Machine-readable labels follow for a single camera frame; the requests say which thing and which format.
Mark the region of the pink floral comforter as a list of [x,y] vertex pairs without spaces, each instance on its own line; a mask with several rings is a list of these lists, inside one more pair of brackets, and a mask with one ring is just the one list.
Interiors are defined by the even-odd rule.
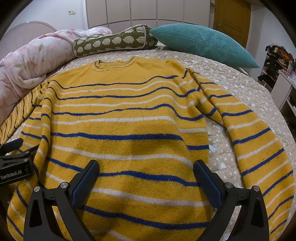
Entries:
[[48,73],[75,58],[74,41],[94,34],[106,35],[107,27],[59,30],[41,35],[1,60],[1,123],[18,101],[42,83]]

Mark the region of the cluttered white shelf unit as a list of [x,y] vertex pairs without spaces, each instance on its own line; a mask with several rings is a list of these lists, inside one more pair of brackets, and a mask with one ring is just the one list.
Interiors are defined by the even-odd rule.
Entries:
[[257,81],[271,94],[292,133],[295,133],[295,58],[285,47],[266,46],[266,59]]

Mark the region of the pale wardrobe doors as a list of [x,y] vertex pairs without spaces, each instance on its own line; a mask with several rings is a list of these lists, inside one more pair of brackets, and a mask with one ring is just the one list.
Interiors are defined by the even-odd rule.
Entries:
[[208,27],[210,22],[210,1],[93,0],[85,3],[88,26],[108,27],[114,33],[139,24],[152,28],[171,23]]

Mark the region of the teal corduroy pillow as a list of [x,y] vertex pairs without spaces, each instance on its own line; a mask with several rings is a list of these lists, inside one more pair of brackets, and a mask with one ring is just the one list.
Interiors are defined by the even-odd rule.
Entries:
[[205,57],[230,67],[258,68],[252,55],[228,35],[201,25],[168,24],[150,33],[169,48]]

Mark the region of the brown wooden door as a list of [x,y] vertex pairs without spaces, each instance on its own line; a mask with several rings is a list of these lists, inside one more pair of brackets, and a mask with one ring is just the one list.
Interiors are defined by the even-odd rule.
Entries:
[[251,19],[251,4],[244,0],[215,1],[213,29],[246,48]]

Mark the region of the pink round headboard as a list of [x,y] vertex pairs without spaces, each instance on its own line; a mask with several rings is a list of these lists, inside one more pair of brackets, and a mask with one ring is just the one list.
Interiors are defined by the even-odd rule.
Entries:
[[28,21],[21,23],[8,30],[2,37],[0,58],[3,59],[8,53],[14,52],[41,35],[53,32],[56,32],[56,29],[45,22]]

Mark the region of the olive hedgehog bolster pillow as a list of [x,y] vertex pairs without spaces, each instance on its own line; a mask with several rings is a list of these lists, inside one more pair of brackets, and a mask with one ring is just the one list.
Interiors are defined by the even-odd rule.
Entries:
[[146,50],[154,47],[158,40],[150,33],[148,25],[136,25],[116,34],[94,34],[74,41],[76,57],[118,50]]

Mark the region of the white wall switch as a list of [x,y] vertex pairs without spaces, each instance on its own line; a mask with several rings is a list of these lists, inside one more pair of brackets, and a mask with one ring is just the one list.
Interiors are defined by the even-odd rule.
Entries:
[[68,11],[68,15],[75,15],[75,14],[76,14],[75,10]]

